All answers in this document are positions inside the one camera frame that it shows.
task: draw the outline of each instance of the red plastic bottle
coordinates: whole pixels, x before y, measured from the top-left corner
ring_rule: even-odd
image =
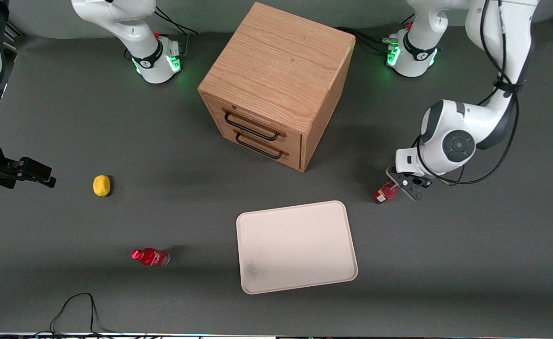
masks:
[[[130,257],[145,266],[166,266],[170,261],[170,255],[166,251],[151,248],[133,250]]]

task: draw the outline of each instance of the black cable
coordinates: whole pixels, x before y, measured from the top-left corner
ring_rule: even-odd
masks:
[[[415,16],[415,14],[412,13],[412,14],[410,15],[410,17],[407,17],[406,19],[404,19],[404,21],[403,21],[400,25],[404,25],[404,24],[406,23],[406,21],[408,21],[411,17],[414,17],[414,16]]]
[[[25,33],[22,30],[20,30],[17,26],[15,26],[15,24],[12,23],[11,21],[7,21],[7,26],[11,28],[11,30],[13,30],[15,33],[17,33],[18,36],[25,36]]]
[[[382,49],[378,49],[377,47],[374,47],[373,45],[371,45],[369,43],[369,41],[374,41],[374,42],[379,42],[379,43],[382,43],[381,39],[377,39],[375,37],[372,37],[372,36],[368,36],[366,35],[365,33],[362,33],[362,32],[359,32],[358,30],[354,30],[353,28],[348,28],[348,27],[335,27],[335,29],[337,30],[340,30],[342,32],[347,32],[347,33],[350,33],[352,34],[353,36],[356,37],[356,39],[361,42],[362,44],[364,44],[365,46],[371,48],[373,51],[376,51],[378,53],[382,53],[382,54],[386,54],[387,51],[384,51]]]
[[[498,88],[494,88],[494,90],[492,92],[490,92],[490,94],[484,98],[482,101],[480,101],[479,103],[477,103],[478,106],[481,106],[483,103],[485,103],[486,101],[488,101],[488,99],[492,98],[492,96],[496,93],[496,91],[498,91]]]
[[[171,23],[171,24],[174,24],[176,26],[176,28],[178,28],[180,30],[180,32],[182,32],[182,34],[186,35],[187,32],[184,32],[184,30],[182,28],[180,28],[180,26],[178,26],[175,22],[173,22],[172,20],[166,18],[166,17],[162,17],[162,15],[160,15],[160,13],[155,13],[158,17],[164,19],[165,21]]]
[[[413,148],[419,142],[420,139],[421,139],[421,134],[419,133],[419,135],[415,138],[415,141],[410,146],[410,148]]]
[[[459,174],[459,178],[457,179],[457,181],[460,181],[462,178],[463,178],[463,174],[464,174],[464,165],[461,166],[461,172]],[[450,187],[453,187],[453,186],[456,186],[457,184],[455,183],[449,183],[449,182],[445,182],[448,186]]]
[[[486,55],[488,56],[488,58],[490,59],[490,62],[494,65],[494,67],[496,67],[496,69],[499,71],[499,73],[501,74],[500,77],[502,77],[503,79],[505,79],[507,81],[507,83],[511,84],[511,80],[509,80],[509,77],[507,76],[507,74],[505,73],[504,69],[501,68],[498,63],[496,62],[496,60],[493,58],[492,54],[490,54],[490,51],[488,50],[488,47],[486,46],[486,41],[485,41],[485,37],[484,37],[484,23],[485,23],[485,17],[486,17],[486,9],[488,9],[488,3],[490,2],[490,0],[485,0],[484,2],[484,6],[483,6],[483,9],[482,9],[482,13],[481,13],[481,23],[480,23],[480,38],[481,38],[481,43],[484,47],[484,51],[486,52]],[[499,9],[500,9],[500,6],[501,6],[501,0],[498,0],[498,5],[499,5]],[[506,59],[506,36],[505,36],[505,32],[502,33],[503,35],[503,64],[505,64],[505,59]],[[486,99],[489,99],[490,97],[492,97],[492,95],[494,95],[494,93],[496,93],[498,89],[495,89],[489,96],[488,98]],[[425,163],[423,162],[423,158],[421,157],[421,152],[420,152],[420,149],[419,149],[419,146],[420,146],[420,142],[419,142],[419,138],[421,137],[421,135],[419,135],[419,137],[417,137],[417,140],[415,141],[416,142],[416,147],[417,147],[417,155],[419,157],[419,161],[421,162],[421,164],[423,165],[423,167],[425,167],[425,169],[432,175],[434,176],[435,178],[438,178],[440,180],[443,180],[447,183],[452,183],[452,184],[455,184],[455,185],[470,185],[470,184],[473,184],[473,183],[478,183],[478,182],[481,182],[483,180],[486,180],[487,178],[489,178],[490,176],[492,176],[492,174],[494,174],[494,172],[496,172],[496,170],[498,168],[501,167],[501,165],[503,164],[503,161],[505,160],[505,158],[507,157],[507,153],[509,153],[509,149],[511,148],[511,144],[513,142],[513,138],[515,137],[515,132],[517,131],[517,124],[519,122],[519,118],[520,118],[520,103],[519,103],[519,100],[518,100],[518,94],[517,94],[517,91],[513,91],[511,93],[511,100],[509,102],[509,105],[511,105],[511,108],[513,107],[513,105],[515,105],[515,120],[513,122],[513,128],[511,129],[511,135],[509,136],[509,141],[507,141],[507,146],[505,146],[505,149],[503,151],[503,154],[501,155],[498,163],[496,164],[496,166],[494,166],[494,168],[488,172],[488,174],[486,174],[485,176],[482,176],[481,178],[479,179],[476,179],[476,180],[470,180],[470,181],[466,181],[466,182],[462,182],[460,180],[451,180],[451,179],[448,179],[448,178],[443,178],[439,175],[437,175],[436,173],[434,173],[431,169],[429,169],[427,167],[427,165],[425,165]]]
[[[99,337],[104,337],[104,338],[109,338],[109,339],[113,339],[113,337],[110,337],[108,335],[104,335],[104,334],[101,334],[101,333],[98,333],[94,330],[93,326],[94,326],[94,320],[96,320],[97,322],[97,326],[98,328],[100,328],[101,330],[105,331],[105,332],[113,332],[113,331],[109,331],[105,328],[102,328],[102,326],[100,326],[100,320],[98,318],[98,311],[96,309],[96,303],[94,303],[94,298],[92,296],[92,294],[88,293],[88,292],[83,292],[83,293],[78,293],[78,294],[74,294],[73,296],[71,296],[69,299],[67,299],[67,301],[65,301],[65,303],[63,304],[63,307],[61,307],[61,311],[59,311],[59,313],[57,313],[57,315],[55,316],[55,318],[53,318],[53,320],[50,322],[50,326],[49,326],[49,332],[52,333],[53,335],[55,335],[56,337],[63,337],[63,335],[60,333],[60,332],[57,332],[56,329],[55,329],[55,326],[57,325],[57,320],[59,320],[59,318],[61,317],[61,315],[63,314],[63,312],[65,311],[65,308],[67,307],[67,304],[73,299],[73,298],[76,298],[78,296],[88,296],[90,298],[90,332],[94,335],[97,335]]]
[[[38,332],[38,333],[35,333],[33,335],[22,335],[22,334],[0,334],[0,339],[35,339],[35,338],[38,338],[38,339],[57,339],[58,337],[53,335],[52,333],[50,334],[46,334],[46,335],[42,335],[42,333],[45,333],[45,332],[48,332],[50,333],[50,331],[41,331],[41,332]],[[106,335],[96,335],[95,333],[86,333],[86,334],[68,334],[68,335],[64,335],[62,333],[59,333],[61,335],[62,338],[79,338],[79,339],[88,339],[90,337],[96,337],[96,338],[111,338],[111,339],[117,339],[117,338],[124,338],[124,339],[132,339],[132,335],[128,335],[128,334],[119,334],[119,335],[116,335],[116,336],[112,336],[112,337],[108,337]],[[143,339],[144,337],[135,337],[134,339]]]
[[[14,30],[14,28],[12,28],[11,26],[7,25],[7,28],[8,28],[9,30],[11,30],[11,32],[13,32],[16,36],[21,36],[21,35],[19,34],[19,32],[17,32],[16,30]]]
[[[158,17],[164,19],[164,20],[167,21],[167,22],[173,23],[173,24],[174,24],[179,30],[181,30],[185,35],[186,35],[187,33],[184,32],[184,30],[182,30],[183,28],[184,28],[185,30],[188,30],[188,31],[192,32],[193,34],[195,34],[195,35],[197,35],[197,36],[199,35],[199,32],[197,32],[196,30],[193,30],[193,29],[188,28],[188,27],[186,27],[186,26],[180,25],[180,24],[178,24],[177,22],[174,22],[164,11],[162,11],[161,8],[159,8],[159,7],[155,7],[155,8],[156,8],[160,13],[162,13],[162,15],[163,15],[163,16],[161,16],[161,15],[159,15],[159,13],[156,12],[156,14],[158,15]]]
[[[353,34],[355,36],[361,36],[367,40],[370,40],[370,41],[376,41],[376,42],[382,42],[381,39],[378,39],[376,37],[372,37],[372,36],[368,36],[366,35],[365,33],[359,31],[359,30],[354,30],[354,28],[349,28],[349,27],[335,27],[336,30],[340,30],[340,31],[343,31],[343,32],[348,32],[350,34]]]
[[[5,30],[5,36],[6,36],[7,38],[9,38],[9,40],[10,40],[12,43],[15,42],[15,37],[12,36],[10,33],[8,33],[7,30]]]

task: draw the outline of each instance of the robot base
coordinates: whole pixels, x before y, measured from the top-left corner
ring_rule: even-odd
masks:
[[[387,55],[386,65],[404,77],[419,77],[433,65],[438,50],[436,49],[431,55],[425,53],[423,60],[415,60],[413,54],[407,51],[402,43],[406,33],[408,33],[408,29],[403,28],[396,33],[390,34],[390,39],[398,39],[398,44]]]
[[[159,37],[163,44],[163,55],[156,61],[152,68],[139,67],[134,60],[136,71],[142,75],[148,83],[160,84],[168,81],[174,74],[180,71],[180,45],[178,41],[172,41],[167,37]]]

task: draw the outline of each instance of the green led light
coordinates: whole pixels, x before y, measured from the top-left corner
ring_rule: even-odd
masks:
[[[140,74],[140,69],[138,69],[138,65],[137,65],[136,62],[134,61],[134,58],[132,58],[132,63],[134,64],[134,67],[136,67],[136,73],[139,73],[139,74]]]
[[[398,60],[398,56],[400,55],[400,47],[395,47],[388,56],[388,64],[390,66],[393,66],[396,64],[396,61]]]
[[[433,65],[434,60],[436,59],[436,54],[438,53],[438,48],[436,48],[433,52],[433,56],[431,56],[431,61],[429,62],[429,65]]]
[[[165,60],[170,64],[171,70],[180,71],[180,58],[178,56],[165,56]]]

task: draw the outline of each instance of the drawer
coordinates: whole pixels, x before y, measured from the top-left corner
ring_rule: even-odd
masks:
[[[244,112],[240,107],[223,103],[208,95],[204,95],[203,97],[223,135],[228,130],[238,129],[245,135],[261,141],[263,144],[289,153],[300,154],[300,133],[275,127],[270,122],[261,122],[255,117],[251,118],[250,114]]]
[[[222,135],[224,135],[227,140],[235,142],[248,150],[259,153],[288,167],[300,170],[300,152],[281,150],[262,139],[258,139],[253,135],[248,135],[240,129],[227,129],[223,131]]]

